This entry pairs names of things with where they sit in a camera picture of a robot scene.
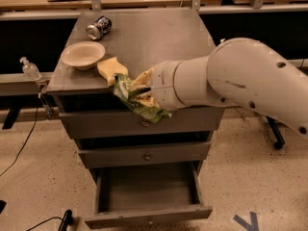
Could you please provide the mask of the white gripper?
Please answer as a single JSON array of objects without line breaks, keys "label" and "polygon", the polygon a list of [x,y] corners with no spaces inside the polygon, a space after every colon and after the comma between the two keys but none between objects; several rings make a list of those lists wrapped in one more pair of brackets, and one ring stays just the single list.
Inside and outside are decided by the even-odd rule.
[{"label": "white gripper", "polygon": [[174,87],[174,76],[180,61],[163,61],[141,73],[133,82],[130,90],[150,88],[150,91],[137,94],[134,100],[145,107],[163,108],[174,111],[185,108]]}]

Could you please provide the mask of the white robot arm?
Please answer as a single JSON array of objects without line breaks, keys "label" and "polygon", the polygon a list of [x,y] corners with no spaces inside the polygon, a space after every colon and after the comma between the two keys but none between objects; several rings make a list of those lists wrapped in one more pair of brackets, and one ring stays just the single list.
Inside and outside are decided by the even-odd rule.
[{"label": "white robot arm", "polygon": [[232,38],[208,56],[161,62],[130,91],[168,111],[241,106],[308,138],[308,76],[259,40]]}]

